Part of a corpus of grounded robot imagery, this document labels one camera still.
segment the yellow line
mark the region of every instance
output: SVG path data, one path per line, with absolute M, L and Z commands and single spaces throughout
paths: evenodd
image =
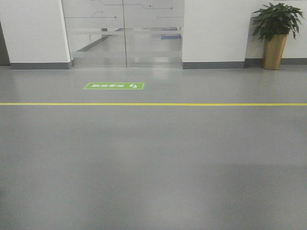
M 307 106 L 307 103 L 0 103 L 0 105 L 104 106 Z

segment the gray floor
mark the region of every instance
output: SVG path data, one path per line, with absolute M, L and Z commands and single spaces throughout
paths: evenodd
M 2 102 L 307 103 L 307 66 L 0 69 Z M 83 90 L 145 82 L 142 91 Z M 307 106 L 0 105 L 1 230 L 306 230 Z

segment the gold planter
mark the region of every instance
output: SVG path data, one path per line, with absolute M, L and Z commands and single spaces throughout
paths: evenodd
M 287 37 L 287 34 L 274 34 L 271 41 L 265 40 L 263 55 L 264 69 L 279 69 Z

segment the green floor sign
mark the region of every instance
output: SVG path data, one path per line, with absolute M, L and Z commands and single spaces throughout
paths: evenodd
M 90 82 L 85 90 L 142 90 L 143 82 Z

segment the glass panel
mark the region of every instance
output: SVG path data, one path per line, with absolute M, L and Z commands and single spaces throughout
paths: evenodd
M 75 67 L 126 67 L 122 0 L 62 2 Z
M 181 67 L 184 0 L 124 0 L 128 67 Z

